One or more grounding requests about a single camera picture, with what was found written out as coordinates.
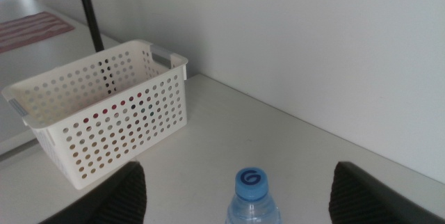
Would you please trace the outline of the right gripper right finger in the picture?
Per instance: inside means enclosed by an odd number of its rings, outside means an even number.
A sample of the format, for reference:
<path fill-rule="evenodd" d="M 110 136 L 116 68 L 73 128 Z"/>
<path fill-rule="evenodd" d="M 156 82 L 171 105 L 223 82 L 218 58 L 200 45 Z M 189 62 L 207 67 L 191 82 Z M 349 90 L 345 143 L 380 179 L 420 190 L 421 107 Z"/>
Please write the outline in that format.
<path fill-rule="evenodd" d="M 334 169 L 328 210 L 335 224 L 444 224 L 349 161 Z"/>

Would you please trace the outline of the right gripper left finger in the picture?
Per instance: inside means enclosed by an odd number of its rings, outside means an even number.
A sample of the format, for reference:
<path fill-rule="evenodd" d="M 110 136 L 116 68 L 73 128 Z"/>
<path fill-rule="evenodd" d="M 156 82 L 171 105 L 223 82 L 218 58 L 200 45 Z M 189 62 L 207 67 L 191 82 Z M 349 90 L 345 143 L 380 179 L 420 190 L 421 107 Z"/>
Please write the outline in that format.
<path fill-rule="evenodd" d="M 142 224 L 147 207 L 145 174 L 132 161 L 68 207 L 43 220 L 44 224 Z"/>

